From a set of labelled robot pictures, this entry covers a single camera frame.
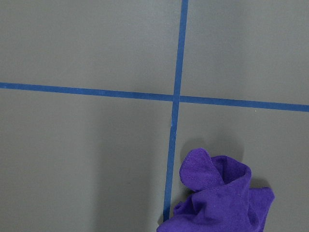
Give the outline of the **purple towel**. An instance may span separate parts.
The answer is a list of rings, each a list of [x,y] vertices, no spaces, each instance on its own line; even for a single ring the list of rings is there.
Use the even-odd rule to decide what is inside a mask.
[[[192,193],[173,209],[159,232],[262,232],[275,198],[271,188],[251,188],[249,166],[229,157],[191,150],[179,175]]]

